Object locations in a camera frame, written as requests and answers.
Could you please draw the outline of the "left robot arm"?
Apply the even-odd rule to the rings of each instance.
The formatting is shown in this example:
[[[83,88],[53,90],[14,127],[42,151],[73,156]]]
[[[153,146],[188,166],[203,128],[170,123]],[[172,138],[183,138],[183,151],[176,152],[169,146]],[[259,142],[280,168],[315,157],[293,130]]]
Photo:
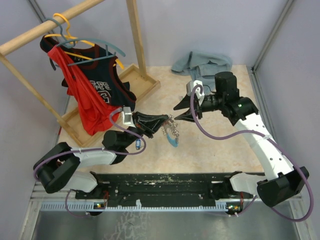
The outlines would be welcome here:
[[[70,147],[66,142],[55,145],[34,166],[33,176],[40,181],[48,194],[63,188],[78,190],[97,199],[103,195],[104,186],[98,183],[93,173],[79,172],[79,169],[95,165],[115,165],[131,155],[127,147],[139,140],[142,147],[133,152],[141,154],[146,149],[145,137],[151,139],[170,117],[167,114],[148,115],[133,112],[129,107],[118,108],[111,116],[121,114],[123,128],[114,121],[111,124],[118,130],[105,132],[101,147]]]

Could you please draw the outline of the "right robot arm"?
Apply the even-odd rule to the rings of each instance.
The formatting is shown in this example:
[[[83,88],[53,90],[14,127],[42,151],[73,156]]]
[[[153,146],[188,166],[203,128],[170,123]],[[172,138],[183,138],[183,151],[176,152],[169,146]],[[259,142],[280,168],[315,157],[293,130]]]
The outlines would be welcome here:
[[[274,207],[299,194],[309,177],[305,167],[295,167],[283,150],[274,146],[274,139],[262,121],[259,110],[248,97],[240,95],[237,78],[230,71],[219,72],[214,76],[215,92],[205,94],[200,80],[186,84],[186,95],[174,110],[188,109],[176,120],[195,122],[203,113],[220,111],[242,134],[258,158],[264,175],[234,172],[226,178],[223,192],[235,198],[240,192],[257,195],[265,205]]]

